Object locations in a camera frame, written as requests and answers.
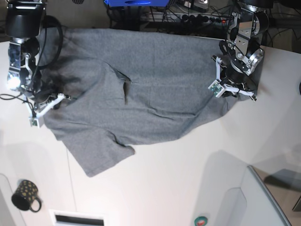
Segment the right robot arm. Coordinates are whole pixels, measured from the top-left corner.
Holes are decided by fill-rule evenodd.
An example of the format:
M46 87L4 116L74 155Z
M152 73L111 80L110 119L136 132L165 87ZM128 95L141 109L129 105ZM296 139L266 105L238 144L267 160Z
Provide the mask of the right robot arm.
M7 85L10 90L25 96L26 102L32 101L30 109L38 110L55 100L58 88L42 80L41 70L52 66L59 58L63 47L63 30L60 22L46 14L45 0L9 0L5 34L11 38L8 48L9 70ZM41 32L49 28L58 31L58 47L54 58L41 65L46 42L38 41Z

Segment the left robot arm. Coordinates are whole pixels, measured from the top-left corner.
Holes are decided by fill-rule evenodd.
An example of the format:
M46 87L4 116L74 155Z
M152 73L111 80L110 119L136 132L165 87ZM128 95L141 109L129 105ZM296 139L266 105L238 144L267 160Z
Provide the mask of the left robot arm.
M264 58L261 39L269 27L266 11L273 8L274 1L237 0L235 6L227 38L219 43L229 62L215 59L217 86L223 97L241 94L256 99L257 85L251 75Z

